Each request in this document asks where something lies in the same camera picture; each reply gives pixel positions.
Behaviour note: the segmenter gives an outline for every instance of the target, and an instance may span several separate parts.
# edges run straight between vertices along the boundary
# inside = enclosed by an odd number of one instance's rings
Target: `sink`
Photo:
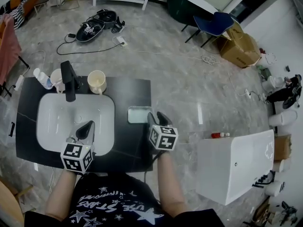
[[[40,100],[36,136],[46,150],[61,152],[71,129],[82,122],[95,122],[96,156],[108,153],[115,141],[115,104],[105,95],[77,94],[67,102],[65,94],[49,93]]]

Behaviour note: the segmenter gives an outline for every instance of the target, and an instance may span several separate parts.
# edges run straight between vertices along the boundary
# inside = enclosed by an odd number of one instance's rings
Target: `white mug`
[[[57,89],[57,93],[63,93],[65,85],[62,82],[61,69],[56,69],[51,74],[51,83]]]
[[[105,74],[100,70],[92,71],[87,77],[87,82],[90,90],[95,94],[102,95],[107,87]]]

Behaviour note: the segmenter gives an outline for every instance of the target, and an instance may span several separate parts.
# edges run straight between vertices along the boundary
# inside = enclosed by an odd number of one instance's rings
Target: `white box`
[[[176,128],[153,125],[149,141],[159,150],[174,150],[178,140]]]
[[[64,168],[84,174],[93,161],[93,151],[94,146],[66,142],[60,154]]]

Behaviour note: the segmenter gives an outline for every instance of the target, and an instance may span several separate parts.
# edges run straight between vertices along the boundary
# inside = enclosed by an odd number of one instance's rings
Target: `faucet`
[[[61,63],[61,74],[62,82],[65,84],[66,101],[73,102],[76,100],[75,90],[80,88],[80,82],[70,61]]]

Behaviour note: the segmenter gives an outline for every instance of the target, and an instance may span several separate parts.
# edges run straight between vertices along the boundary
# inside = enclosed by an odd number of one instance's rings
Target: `black t-shirt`
[[[216,226],[224,227],[214,210],[185,212],[172,218],[164,212],[147,184],[126,174],[84,175],[77,183],[69,216],[62,222],[35,212],[25,214],[34,226]]]

